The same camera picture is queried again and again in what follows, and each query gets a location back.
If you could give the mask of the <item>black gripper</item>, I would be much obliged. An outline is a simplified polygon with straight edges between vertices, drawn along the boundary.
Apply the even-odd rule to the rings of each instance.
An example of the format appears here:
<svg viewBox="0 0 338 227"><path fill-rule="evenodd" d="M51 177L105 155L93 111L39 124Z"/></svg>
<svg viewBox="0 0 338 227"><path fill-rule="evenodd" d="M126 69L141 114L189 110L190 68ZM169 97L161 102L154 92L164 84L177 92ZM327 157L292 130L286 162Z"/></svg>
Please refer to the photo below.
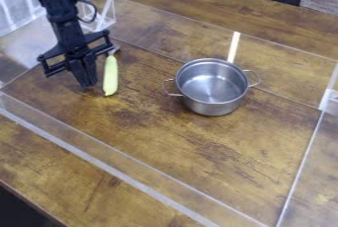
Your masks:
<svg viewBox="0 0 338 227"><path fill-rule="evenodd" d="M51 77L67 70L82 87L94 86L98 82L97 58L115 48L109 35L110 31L103 30L91 34L74 32L65 36L57 46L38 57L46 75Z"/></svg>

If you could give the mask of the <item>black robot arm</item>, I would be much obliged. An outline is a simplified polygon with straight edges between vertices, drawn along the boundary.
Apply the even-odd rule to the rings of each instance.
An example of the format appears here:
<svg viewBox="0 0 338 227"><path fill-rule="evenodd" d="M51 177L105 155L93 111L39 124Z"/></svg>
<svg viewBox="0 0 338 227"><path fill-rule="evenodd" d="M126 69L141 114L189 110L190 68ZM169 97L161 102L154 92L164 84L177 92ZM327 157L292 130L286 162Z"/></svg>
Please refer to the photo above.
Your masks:
<svg viewBox="0 0 338 227"><path fill-rule="evenodd" d="M78 17L77 3L90 6L89 0L39 0L47 10L47 18L57 35L57 46L41 54L42 63L49 77L63 70L73 73L82 87L94 86L98 82L97 57L115 48L110 40L110 31L86 34Z"/></svg>

